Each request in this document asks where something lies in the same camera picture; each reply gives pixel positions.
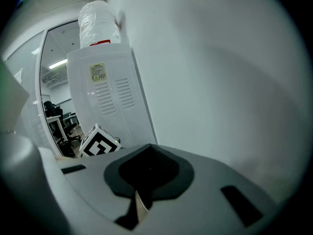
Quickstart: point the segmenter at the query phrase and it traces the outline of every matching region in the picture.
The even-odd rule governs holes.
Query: ceiling
[[[41,80],[48,88],[67,82],[66,63],[53,69],[49,66],[67,58],[80,48],[79,25],[72,22],[50,30],[47,34],[41,60]]]

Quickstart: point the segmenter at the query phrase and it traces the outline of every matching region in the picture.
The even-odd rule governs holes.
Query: ceiling light
[[[60,62],[55,63],[54,65],[49,66],[49,68],[53,69],[53,68],[55,68],[55,67],[57,67],[59,65],[65,64],[66,62],[67,62],[67,59],[64,59],[64,60],[62,60]]]

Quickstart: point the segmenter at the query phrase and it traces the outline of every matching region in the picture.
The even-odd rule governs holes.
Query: gray panel
[[[180,198],[154,202],[135,231],[143,234],[230,234],[244,226],[220,189],[233,185],[262,213],[275,208],[270,197],[245,177],[213,159],[160,147],[187,159],[195,179]]]
[[[115,221],[123,216],[129,205],[130,199],[118,197],[104,181],[104,170],[113,161],[129,154],[143,145],[116,152],[75,159],[74,162],[59,162],[61,168],[74,165],[84,165],[87,169],[66,174],[68,182],[79,194],[99,213],[109,220]]]
[[[61,167],[83,164],[87,169],[70,173],[66,178],[73,188],[98,212],[114,221],[125,215],[129,199],[115,196],[106,185],[106,166],[137,146],[118,152],[59,163]],[[141,234],[228,234],[244,229],[239,217],[221,192],[225,186],[235,186],[262,213],[275,208],[270,197],[239,173],[213,159],[160,146],[188,160],[195,170],[190,188],[179,198],[155,201],[146,218],[134,231]]]
[[[110,235],[130,235],[132,232],[120,227],[113,222],[107,220],[93,206],[89,205],[81,196],[80,192],[75,191],[68,183],[65,176],[58,167],[51,151],[47,149],[39,149],[45,174],[48,179],[51,191],[63,211],[65,217],[74,230],[74,234],[110,234]],[[65,167],[81,164],[80,160],[84,159],[68,159],[60,161]]]

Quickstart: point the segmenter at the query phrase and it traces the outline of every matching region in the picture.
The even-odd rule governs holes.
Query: ventilation grille
[[[127,78],[118,79],[115,81],[115,84],[119,100],[124,110],[134,107],[135,102],[128,79]]]
[[[115,107],[110,95],[109,85],[107,82],[94,86],[97,93],[98,104],[103,116],[115,113]]]

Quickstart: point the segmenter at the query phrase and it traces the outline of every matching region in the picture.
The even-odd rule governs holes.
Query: label sticker
[[[108,79],[104,63],[90,65],[89,70],[92,82],[100,82]]]

